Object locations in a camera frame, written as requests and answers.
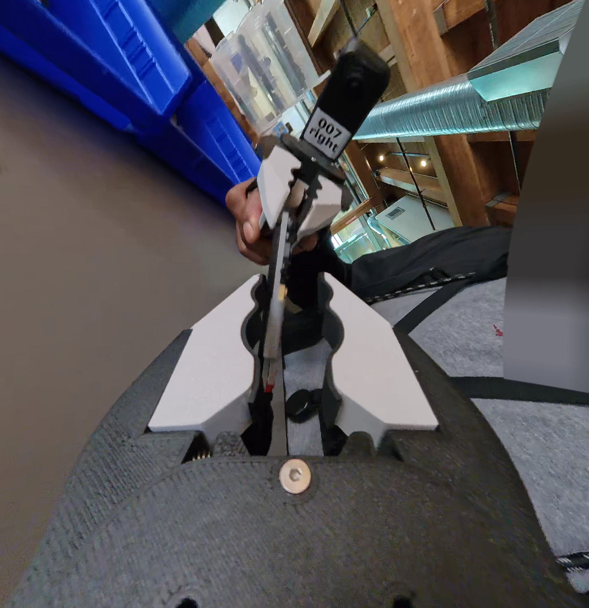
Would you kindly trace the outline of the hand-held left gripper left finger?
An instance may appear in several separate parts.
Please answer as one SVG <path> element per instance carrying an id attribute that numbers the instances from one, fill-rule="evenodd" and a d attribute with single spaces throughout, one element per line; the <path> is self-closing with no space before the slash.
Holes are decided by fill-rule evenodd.
<path id="1" fill-rule="evenodd" d="M 152 432 L 242 434 L 259 388 L 266 277 L 257 274 L 195 323 L 150 418 Z"/>

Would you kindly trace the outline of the person's right forearm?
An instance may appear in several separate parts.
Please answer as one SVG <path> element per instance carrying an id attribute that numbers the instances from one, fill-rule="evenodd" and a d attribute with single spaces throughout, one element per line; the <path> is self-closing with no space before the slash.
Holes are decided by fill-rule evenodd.
<path id="1" fill-rule="evenodd" d="M 316 266 L 303 269 L 290 264 L 288 297 L 302 310 L 285 315 L 282 354 L 298 352 L 322 339 L 321 273 L 331 274 L 368 305 L 438 288 L 428 304 L 420 304 L 395 324 L 399 333 L 409 335 L 465 287 L 506 277 L 511 235 L 511 229 L 496 225 L 454 227 L 345 263 L 327 234 L 317 248 Z M 298 256 L 292 259 L 301 261 Z"/>

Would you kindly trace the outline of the teal plastic bin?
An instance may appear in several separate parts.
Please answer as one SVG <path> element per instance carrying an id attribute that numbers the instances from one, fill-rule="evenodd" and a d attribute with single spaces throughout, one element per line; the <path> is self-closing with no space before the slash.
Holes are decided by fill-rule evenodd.
<path id="1" fill-rule="evenodd" d="M 172 39 L 184 45 L 225 1 L 146 1 Z"/>

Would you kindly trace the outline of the silver spiral air duct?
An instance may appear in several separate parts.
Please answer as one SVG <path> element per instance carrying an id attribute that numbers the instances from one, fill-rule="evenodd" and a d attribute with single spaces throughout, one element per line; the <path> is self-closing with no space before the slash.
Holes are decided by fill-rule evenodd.
<path id="1" fill-rule="evenodd" d="M 466 73 L 376 105 L 354 140 L 537 130 L 583 5 L 539 16 Z"/>

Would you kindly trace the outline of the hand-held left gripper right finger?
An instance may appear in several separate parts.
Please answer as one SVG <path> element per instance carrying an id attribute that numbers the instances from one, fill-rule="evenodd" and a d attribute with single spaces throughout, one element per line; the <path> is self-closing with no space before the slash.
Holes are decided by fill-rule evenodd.
<path id="1" fill-rule="evenodd" d="M 322 337 L 330 346 L 320 420 L 329 439 L 362 432 L 434 432 L 439 422 L 390 323 L 329 273 L 318 277 Z"/>

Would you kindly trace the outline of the blue plastic bin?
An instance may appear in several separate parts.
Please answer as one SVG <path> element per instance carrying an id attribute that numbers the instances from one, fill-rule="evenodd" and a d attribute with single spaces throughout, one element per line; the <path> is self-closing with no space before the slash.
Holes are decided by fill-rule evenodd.
<path id="1" fill-rule="evenodd" d="M 171 122 L 193 80 L 145 1 L 0 1 L 0 52 L 131 133 Z"/>
<path id="2" fill-rule="evenodd" d="M 136 139 L 222 206 L 232 187 L 255 178 L 260 169 L 245 133 L 206 80 L 168 122 L 137 133 Z"/>

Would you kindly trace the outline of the clear plastic organizer box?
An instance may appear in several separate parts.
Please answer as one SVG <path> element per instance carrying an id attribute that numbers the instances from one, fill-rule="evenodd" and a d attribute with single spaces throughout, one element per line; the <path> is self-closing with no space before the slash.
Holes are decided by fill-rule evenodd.
<path id="1" fill-rule="evenodd" d="M 217 45 L 210 63 L 254 131 L 291 122 L 288 113 L 330 75 L 316 67 L 287 1 L 262 1 Z"/>

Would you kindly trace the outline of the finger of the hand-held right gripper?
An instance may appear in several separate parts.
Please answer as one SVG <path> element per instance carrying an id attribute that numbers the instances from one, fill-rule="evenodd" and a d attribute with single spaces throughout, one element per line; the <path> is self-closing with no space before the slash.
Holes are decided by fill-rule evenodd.
<path id="1" fill-rule="evenodd" d="M 330 225 L 346 203 L 341 185 L 329 178 L 315 178 L 307 191 L 303 210 L 296 221 L 293 245 Z"/>
<path id="2" fill-rule="evenodd" d="M 282 212 L 300 213 L 304 197 L 304 184 L 300 181 L 301 160 L 292 152 L 277 143 L 261 163 L 257 175 L 260 193 L 261 232 L 271 232 Z"/>

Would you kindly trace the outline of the person's right hand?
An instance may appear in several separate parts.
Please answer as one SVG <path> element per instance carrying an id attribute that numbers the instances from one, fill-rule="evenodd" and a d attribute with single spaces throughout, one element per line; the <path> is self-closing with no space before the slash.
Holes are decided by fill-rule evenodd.
<path id="1" fill-rule="evenodd" d="M 272 240 L 261 236 L 259 221 L 262 208 L 256 178 L 231 188 L 226 195 L 226 206 L 236 222 L 239 252 L 259 266 L 268 266 L 272 257 Z M 303 269 L 316 266 L 317 248 L 328 233 L 328 229 L 322 229 L 302 239 L 293 252 L 293 256 L 300 257 L 301 261 L 292 259 L 292 266 Z"/>

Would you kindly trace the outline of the grey red toy brick model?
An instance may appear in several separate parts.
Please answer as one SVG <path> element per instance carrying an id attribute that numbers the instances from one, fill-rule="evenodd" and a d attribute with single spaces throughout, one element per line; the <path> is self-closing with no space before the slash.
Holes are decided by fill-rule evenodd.
<path id="1" fill-rule="evenodd" d="M 263 391 L 272 393 L 275 388 L 278 364 L 281 361 L 281 338 L 287 288 L 285 275 L 290 262 L 290 212 L 281 213 L 272 232 L 272 252 L 268 268 L 269 304 L 265 315 L 263 341 Z"/>

